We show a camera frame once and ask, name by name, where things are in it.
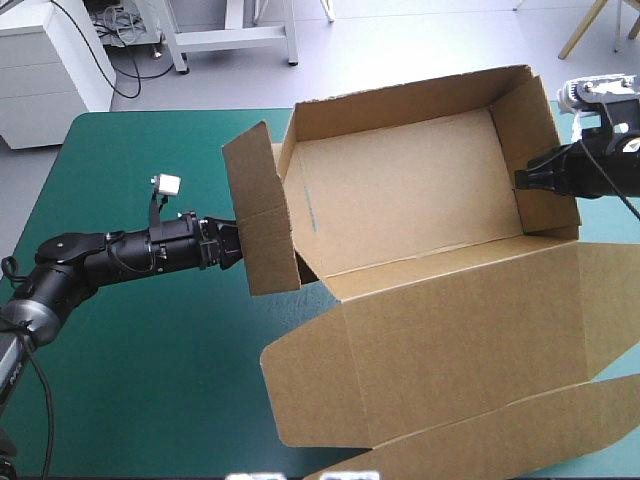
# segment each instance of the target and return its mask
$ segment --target cabinet drawer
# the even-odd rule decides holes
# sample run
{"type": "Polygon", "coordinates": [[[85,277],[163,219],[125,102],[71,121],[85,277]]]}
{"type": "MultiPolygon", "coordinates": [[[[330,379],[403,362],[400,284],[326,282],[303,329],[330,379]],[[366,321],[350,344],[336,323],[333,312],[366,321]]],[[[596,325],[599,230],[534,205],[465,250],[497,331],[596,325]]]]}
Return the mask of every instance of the cabinet drawer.
{"type": "Polygon", "coordinates": [[[0,98],[75,91],[61,63],[0,68],[0,98]]]}
{"type": "Polygon", "coordinates": [[[0,68],[58,62],[58,53],[44,31],[0,36],[0,68]]]}
{"type": "Polygon", "coordinates": [[[0,136],[11,148],[59,145],[85,108],[77,92],[0,99],[0,136]]]}

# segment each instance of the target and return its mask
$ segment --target green tabletop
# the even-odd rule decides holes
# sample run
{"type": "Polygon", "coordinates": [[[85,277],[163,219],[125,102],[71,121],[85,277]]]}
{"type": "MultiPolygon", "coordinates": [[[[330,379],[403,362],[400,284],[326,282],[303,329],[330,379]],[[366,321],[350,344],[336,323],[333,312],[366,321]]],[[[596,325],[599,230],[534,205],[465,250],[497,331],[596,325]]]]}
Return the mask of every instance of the green tabletop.
{"type": "MultiPolygon", "coordinates": [[[[220,146],[259,120],[281,138],[289,110],[89,114],[74,123],[16,255],[33,266],[38,244],[65,231],[147,224],[149,179],[182,177],[164,218],[195,209],[233,217],[220,146]]],[[[570,118],[559,126],[568,141],[570,118]]],[[[637,241],[640,227],[616,199],[581,202],[591,241],[637,241]]],[[[0,285],[0,304],[10,289],[0,285]]],[[[57,476],[216,477],[234,471],[302,476],[359,453],[287,448],[278,440],[259,366],[264,346],[334,303],[319,283],[252,298],[242,264],[184,271],[104,288],[38,352],[56,402],[57,476]]],[[[606,372],[640,371],[636,348],[606,372]]],[[[0,422],[39,472],[46,437],[32,369],[0,422]]],[[[640,476],[640,430],[611,449],[538,476],[640,476]]]]}

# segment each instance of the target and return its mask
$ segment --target black cable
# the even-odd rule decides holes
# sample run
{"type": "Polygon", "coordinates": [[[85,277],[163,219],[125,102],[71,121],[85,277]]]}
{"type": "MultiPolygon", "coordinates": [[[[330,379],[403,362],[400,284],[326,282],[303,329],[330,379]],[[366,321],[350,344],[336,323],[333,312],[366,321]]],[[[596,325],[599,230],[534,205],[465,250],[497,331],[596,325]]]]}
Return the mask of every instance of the black cable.
{"type": "Polygon", "coordinates": [[[49,477],[49,470],[51,469],[51,459],[53,458],[53,446],[55,443],[55,416],[53,411],[53,393],[51,392],[51,385],[49,385],[47,376],[40,366],[40,363],[33,355],[31,346],[27,341],[26,337],[28,337],[30,334],[27,328],[28,324],[26,322],[23,322],[20,325],[16,325],[8,318],[4,317],[1,312],[0,322],[4,324],[1,326],[0,332],[15,334],[18,341],[22,344],[22,349],[24,350],[27,358],[31,361],[31,364],[36,371],[36,375],[38,376],[38,379],[40,380],[40,383],[42,384],[42,388],[44,390],[44,398],[47,406],[47,450],[45,453],[44,462],[42,464],[40,478],[41,480],[47,480],[47,478],[49,477]]]}
{"type": "Polygon", "coordinates": [[[49,477],[49,470],[51,469],[51,459],[53,457],[53,445],[55,441],[55,424],[54,424],[54,413],[53,413],[53,394],[51,393],[51,386],[49,385],[49,381],[47,380],[47,376],[44,373],[44,370],[40,366],[40,364],[36,361],[36,357],[33,355],[31,351],[31,347],[29,343],[25,339],[25,337],[21,333],[16,333],[16,337],[22,343],[22,347],[24,348],[27,357],[31,361],[36,374],[38,375],[38,379],[42,384],[42,388],[44,390],[44,398],[45,403],[47,405],[47,451],[44,457],[44,463],[42,464],[42,472],[40,474],[41,480],[47,480],[49,477]]]}
{"type": "Polygon", "coordinates": [[[112,238],[111,240],[109,240],[107,242],[107,255],[109,256],[109,258],[120,267],[121,270],[124,271],[128,271],[131,273],[141,273],[141,274],[146,274],[146,273],[150,273],[153,272],[153,270],[155,270],[156,268],[156,256],[154,255],[153,252],[149,252],[150,255],[150,260],[149,260],[149,267],[144,269],[144,270],[139,270],[137,268],[134,268],[130,265],[127,265],[118,255],[118,249],[117,248],[113,248],[113,245],[116,242],[121,241],[124,238],[124,233],[121,233],[120,235],[116,236],[115,238],[112,238]]]}
{"type": "Polygon", "coordinates": [[[84,40],[84,43],[87,45],[87,48],[89,49],[89,53],[91,53],[91,56],[93,57],[93,61],[95,62],[95,64],[98,67],[98,70],[100,70],[100,73],[102,74],[102,77],[105,79],[105,81],[107,82],[107,84],[111,87],[111,89],[117,93],[118,95],[120,95],[121,97],[124,98],[129,98],[129,99],[133,99],[133,98],[137,98],[140,96],[140,93],[142,92],[142,81],[140,80],[140,72],[138,71],[138,64],[135,60],[135,58],[133,58],[133,55],[131,54],[131,52],[129,51],[129,48],[127,47],[127,45],[125,44],[125,51],[127,52],[127,55],[129,55],[129,58],[131,59],[131,63],[133,63],[133,68],[136,71],[136,75],[138,78],[138,89],[136,90],[136,93],[133,95],[128,95],[126,93],[121,92],[120,90],[118,90],[116,88],[116,86],[111,83],[111,80],[109,80],[109,77],[107,77],[107,74],[104,73],[104,70],[102,69],[102,65],[100,65],[100,62],[98,61],[98,58],[96,57],[96,54],[93,52],[93,49],[91,48],[91,45],[89,45],[89,40],[87,40],[87,37],[84,35],[84,32],[82,31],[82,29],[80,28],[80,26],[78,25],[78,23],[75,21],[75,19],[71,16],[71,14],[69,12],[67,12],[67,10],[60,5],[56,0],[49,0],[53,5],[55,5],[56,7],[58,7],[60,9],[60,11],[62,13],[64,13],[67,18],[69,20],[71,20],[71,23],[73,23],[73,26],[76,27],[76,30],[78,30],[78,33],[80,33],[80,36],[82,37],[82,40],[84,40]]]}
{"type": "Polygon", "coordinates": [[[118,72],[121,73],[122,75],[124,75],[125,77],[130,77],[130,78],[140,78],[141,80],[153,80],[155,78],[160,78],[160,77],[164,77],[167,73],[169,73],[172,69],[173,69],[173,63],[171,65],[169,65],[167,67],[167,69],[162,72],[162,73],[158,73],[156,75],[142,75],[140,77],[136,76],[136,75],[131,75],[130,73],[127,72],[123,72],[122,70],[120,70],[118,67],[113,67],[113,69],[118,72]]]}
{"type": "Polygon", "coordinates": [[[616,192],[616,195],[618,195],[618,198],[622,200],[622,203],[624,203],[625,206],[629,210],[631,210],[631,213],[633,213],[636,216],[636,218],[640,220],[640,212],[638,211],[638,209],[633,206],[633,204],[629,201],[629,199],[622,192],[622,190],[620,190],[618,186],[615,184],[615,182],[611,179],[611,177],[607,175],[607,172],[605,172],[604,169],[600,166],[600,164],[596,161],[596,159],[593,157],[593,155],[591,154],[587,146],[584,144],[582,139],[580,139],[579,142],[580,142],[580,145],[582,146],[582,149],[584,150],[584,153],[587,155],[587,158],[591,161],[591,163],[593,163],[593,166],[596,167],[598,172],[600,172],[600,175],[602,175],[602,178],[604,178],[607,181],[607,183],[611,186],[613,191],[616,192]]]}
{"type": "MultiPolygon", "coordinates": [[[[106,25],[102,25],[100,23],[94,23],[93,26],[104,29],[104,32],[100,32],[100,37],[101,38],[103,36],[106,36],[106,35],[111,35],[112,37],[117,38],[118,40],[120,40],[122,42],[122,46],[127,48],[127,44],[125,44],[124,41],[118,36],[118,32],[116,32],[112,28],[109,28],[106,25]]],[[[118,67],[116,67],[114,65],[112,65],[112,67],[116,72],[121,73],[125,77],[135,78],[135,79],[140,79],[140,80],[154,80],[156,78],[164,77],[167,73],[169,73],[171,71],[171,69],[173,68],[173,63],[171,65],[169,65],[166,70],[162,71],[161,73],[155,74],[155,75],[139,75],[139,72],[138,72],[138,75],[133,75],[131,73],[127,73],[127,72],[125,72],[123,70],[120,70],[118,67]]]]}

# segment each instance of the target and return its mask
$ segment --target open cardboard box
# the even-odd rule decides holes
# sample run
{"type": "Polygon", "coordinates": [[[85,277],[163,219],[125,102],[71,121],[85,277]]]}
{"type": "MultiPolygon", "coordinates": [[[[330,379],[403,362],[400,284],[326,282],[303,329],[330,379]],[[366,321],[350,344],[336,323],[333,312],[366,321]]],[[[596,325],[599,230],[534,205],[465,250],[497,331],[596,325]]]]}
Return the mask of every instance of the open cardboard box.
{"type": "Polygon", "coordinates": [[[589,383],[640,339],[635,245],[577,243],[572,198],[513,191],[559,145],[512,66],[298,104],[224,147],[252,294],[319,279],[338,306],[268,346],[291,446],[334,469],[510,478],[640,423],[640,376],[589,383]]]}

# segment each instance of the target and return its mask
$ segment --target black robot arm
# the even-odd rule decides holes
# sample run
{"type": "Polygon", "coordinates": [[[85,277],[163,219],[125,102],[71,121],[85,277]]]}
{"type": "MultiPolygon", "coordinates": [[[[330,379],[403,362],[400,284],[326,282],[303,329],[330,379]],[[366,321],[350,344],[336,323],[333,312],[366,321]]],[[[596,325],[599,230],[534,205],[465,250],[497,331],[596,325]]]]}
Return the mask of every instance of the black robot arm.
{"type": "MultiPolygon", "coordinates": [[[[25,348],[33,351],[51,343],[71,312],[100,287],[188,268],[219,265],[224,270],[242,258],[235,221],[198,218],[194,212],[160,219],[179,182],[170,175],[152,180],[149,228],[51,238],[38,248],[36,266],[26,276],[19,274],[13,257],[2,260],[15,290],[0,309],[0,414],[28,360],[25,348]]],[[[0,431],[0,455],[14,454],[15,447],[0,431]]]]}

